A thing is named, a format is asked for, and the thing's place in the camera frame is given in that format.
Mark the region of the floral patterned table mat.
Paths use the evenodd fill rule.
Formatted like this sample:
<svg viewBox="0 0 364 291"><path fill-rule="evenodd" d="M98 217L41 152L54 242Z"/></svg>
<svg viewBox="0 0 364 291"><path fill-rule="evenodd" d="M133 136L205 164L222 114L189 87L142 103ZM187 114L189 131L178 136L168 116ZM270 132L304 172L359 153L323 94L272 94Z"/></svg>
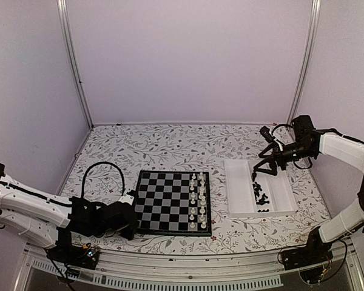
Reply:
<svg viewBox="0 0 364 291"><path fill-rule="evenodd" d="M137 235L126 240L113 232L101 238L72 235L75 245L165 255L224 255L259 252L306 242L311 229L330 215L310 173L301 163L286 174L298 206L292 216L230 218L224 160L255 159L266 146L257 125L113 125L94 128L76 154L63 196L84 195L110 204L122 188L136 187L141 170L207 171L212 235Z"/></svg>

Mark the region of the front aluminium rail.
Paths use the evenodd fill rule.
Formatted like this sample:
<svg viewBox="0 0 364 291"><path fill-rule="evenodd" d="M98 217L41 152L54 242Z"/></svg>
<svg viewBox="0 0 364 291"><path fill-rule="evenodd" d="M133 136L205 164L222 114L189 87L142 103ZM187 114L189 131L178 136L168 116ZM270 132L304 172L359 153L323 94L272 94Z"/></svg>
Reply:
<svg viewBox="0 0 364 291"><path fill-rule="evenodd" d="M330 262L285 269L281 250L228 255L153 255L105 250L95 270L66 275L36 247L24 250L15 290L364 290L350 240Z"/></svg>

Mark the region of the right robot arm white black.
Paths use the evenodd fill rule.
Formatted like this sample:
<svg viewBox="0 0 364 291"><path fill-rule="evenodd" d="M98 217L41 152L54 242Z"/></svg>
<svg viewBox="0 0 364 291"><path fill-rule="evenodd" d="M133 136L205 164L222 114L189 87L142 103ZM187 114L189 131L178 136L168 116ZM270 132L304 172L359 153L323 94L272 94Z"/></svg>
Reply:
<svg viewBox="0 0 364 291"><path fill-rule="evenodd" d="M312 229L306 245L301 248L306 264L315 264L331 244L356 231L364 232L364 141L340 133L335 128L317 129L309 115L300 115L285 125L294 135L292 143L285 144L275 137L274 129L263 126L260 134L267 142L252 169L252 179L264 173L276 176L288 164L302 159L315 161L319 156L331 159L358 178L358 190L353 201L322 225Z"/></svg>

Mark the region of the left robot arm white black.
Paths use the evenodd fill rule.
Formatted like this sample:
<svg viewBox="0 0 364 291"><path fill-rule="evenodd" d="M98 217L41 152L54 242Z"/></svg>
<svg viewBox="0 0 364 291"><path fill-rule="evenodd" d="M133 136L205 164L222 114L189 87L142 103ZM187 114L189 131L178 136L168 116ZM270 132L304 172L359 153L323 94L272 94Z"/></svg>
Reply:
<svg viewBox="0 0 364 291"><path fill-rule="evenodd" d="M56 196L26 186L5 174L0 163L0 224L42 247L48 259L94 269L99 248L87 243L75 246L72 234L101 237L108 230L133 239L139 226L136 191L123 192L109 205L79 197Z"/></svg>

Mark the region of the left aluminium frame post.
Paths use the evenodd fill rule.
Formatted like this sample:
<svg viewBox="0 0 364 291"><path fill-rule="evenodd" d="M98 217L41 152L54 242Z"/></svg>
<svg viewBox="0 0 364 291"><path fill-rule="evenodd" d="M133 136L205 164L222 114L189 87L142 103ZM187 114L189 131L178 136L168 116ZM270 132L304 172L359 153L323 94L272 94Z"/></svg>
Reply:
<svg viewBox="0 0 364 291"><path fill-rule="evenodd" d="M66 53L69 61L69 67L72 72L73 82L79 99L79 105L84 115L84 119L89 129L94 128L93 119L89 109L86 95L84 93L83 82L79 72L78 62L76 60L75 48L72 39L72 32L70 29L69 12L67 1L57 0L58 16L61 24L62 37L66 48Z"/></svg>

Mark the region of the white chess pieces row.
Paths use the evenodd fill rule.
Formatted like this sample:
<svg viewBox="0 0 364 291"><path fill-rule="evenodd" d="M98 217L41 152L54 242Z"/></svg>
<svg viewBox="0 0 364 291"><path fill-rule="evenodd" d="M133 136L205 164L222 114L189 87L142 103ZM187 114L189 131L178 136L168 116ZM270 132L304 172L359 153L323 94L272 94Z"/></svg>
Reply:
<svg viewBox="0 0 364 291"><path fill-rule="evenodd" d="M203 232L207 230L209 214L204 173L191 174L189 184L189 230Z"/></svg>

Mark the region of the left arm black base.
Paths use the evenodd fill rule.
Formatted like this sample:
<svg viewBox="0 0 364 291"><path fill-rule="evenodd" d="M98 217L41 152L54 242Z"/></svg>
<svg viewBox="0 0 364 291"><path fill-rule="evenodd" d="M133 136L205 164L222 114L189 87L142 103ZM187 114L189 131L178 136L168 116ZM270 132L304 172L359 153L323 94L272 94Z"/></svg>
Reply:
<svg viewBox="0 0 364 291"><path fill-rule="evenodd" d="M47 249L47 257L67 266L95 270L98 264L100 248L87 243L82 246L57 245Z"/></svg>

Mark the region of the white plastic divided tray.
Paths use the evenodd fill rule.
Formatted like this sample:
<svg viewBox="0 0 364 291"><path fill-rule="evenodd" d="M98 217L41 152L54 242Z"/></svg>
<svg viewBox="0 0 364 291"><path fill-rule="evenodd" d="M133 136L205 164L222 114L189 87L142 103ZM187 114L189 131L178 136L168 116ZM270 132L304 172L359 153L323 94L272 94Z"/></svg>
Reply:
<svg viewBox="0 0 364 291"><path fill-rule="evenodd" d="M294 215L298 210L285 171L276 176L258 173L252 177L257 160L226 159L228 217L269 218Z"/></svg>

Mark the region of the black chess pieces pile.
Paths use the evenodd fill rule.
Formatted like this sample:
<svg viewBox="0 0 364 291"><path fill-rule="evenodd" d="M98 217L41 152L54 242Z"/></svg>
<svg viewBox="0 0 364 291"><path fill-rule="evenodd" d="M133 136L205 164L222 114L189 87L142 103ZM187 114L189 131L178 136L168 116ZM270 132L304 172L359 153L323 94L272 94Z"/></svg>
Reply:
<svg viewBox="0 0 364 291"><path fill-rule="evenodd" d="M255 202L258 206L264 206L270 204L270 200L267 194L263 193L261 185L256 181L257 173L252 172L252 188L254 192Z"/></svg>

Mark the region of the black and grey chessboard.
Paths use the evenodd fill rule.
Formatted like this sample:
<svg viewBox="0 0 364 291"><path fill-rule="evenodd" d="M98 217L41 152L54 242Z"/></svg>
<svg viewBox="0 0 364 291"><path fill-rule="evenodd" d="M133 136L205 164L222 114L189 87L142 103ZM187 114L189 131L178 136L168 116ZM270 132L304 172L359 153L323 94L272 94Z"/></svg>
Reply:
<svg viewBox="0 0 364 291"><path fill-rule="evenodd" d="M140 171L136 184L138 199L135 212L139 222L137 233L163 236L212 235L209 172L203 172L209 211L207 230L189 230L189 183L193 173L199 172ZM143 221L150 222L149 229L141 228Z"/></svg>

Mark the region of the right aluminium frame post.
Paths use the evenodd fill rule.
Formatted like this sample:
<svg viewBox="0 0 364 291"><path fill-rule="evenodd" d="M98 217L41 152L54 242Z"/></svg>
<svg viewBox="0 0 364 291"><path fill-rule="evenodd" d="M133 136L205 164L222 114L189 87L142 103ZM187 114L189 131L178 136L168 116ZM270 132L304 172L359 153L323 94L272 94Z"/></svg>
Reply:
<svg viewBox="0 0 364 291"><path fill-rule="evenodd" d="M292 103L289 110L289 115L286 123L290 124L291 121L295 118L300 101L302 98L303 90L306 84L306 79L308 75L309 65L312 59L312 53L315 44L315 38L317 36L319 17L320 17L320 9L321 9L321 0L312 0L311 1L311 13L309 18L309 26L308 33L306 38L306 46L303 54L302 64L300 68L300 73L298 76L298 80L295 86L294 97L292 99Z"/></svg>

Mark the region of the aluminium frame post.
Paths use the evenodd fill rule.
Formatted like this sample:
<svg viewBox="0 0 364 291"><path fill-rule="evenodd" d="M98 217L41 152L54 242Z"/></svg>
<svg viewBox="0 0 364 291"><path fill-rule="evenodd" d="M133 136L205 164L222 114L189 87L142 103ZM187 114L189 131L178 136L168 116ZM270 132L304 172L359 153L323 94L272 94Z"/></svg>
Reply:
<svg viewBox="0 0 364 291"><path fill-rule="evenodd" d="M84 119L89 129L94 128L93 119L89 109L86 95L84 93L83 82L79 72L78 62L76 60L75 48L72 39L72 32L70 29L69 12L67 1L57 0L58 16L61 24L62 37L66 48L66 53L69 61L69 67L72 72L73 82L79 99L79 105L84 115Z"/></svg>
<svg viewBox="0 0 364 291"><path fill-rule="evenodd" d="M298 76L298 80L295 86L294 97L292 99L292 103L289 110L289 115L286 123L290 124L291 121L295 118L300 101L302 98L303 90L306 84L306 79L308 75L309 65L312 59L312 53L315 44L315 38L317 36L319 17L320 17L320 9L321 9L321 0L312 0L311 1L311 13L309 18L309 26L308 33L306 38L306 46L303 54L302 64L300 68L300 73Z"/></svg>

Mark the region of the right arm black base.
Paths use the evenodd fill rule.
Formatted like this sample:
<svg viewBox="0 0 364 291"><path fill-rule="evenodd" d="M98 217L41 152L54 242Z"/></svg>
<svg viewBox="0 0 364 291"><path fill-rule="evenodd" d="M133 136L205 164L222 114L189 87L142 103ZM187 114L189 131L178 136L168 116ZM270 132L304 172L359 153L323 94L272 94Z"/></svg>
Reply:
<svg viewBox="0 0 364 291"><path fill-rule="evenodd" d="M332 244L305 245L289 249L281 249L277 255L277 261L285 270L299 269L301 279L310 285L319 284L323 281L326 273L331 267L333 254Z"/></svg>

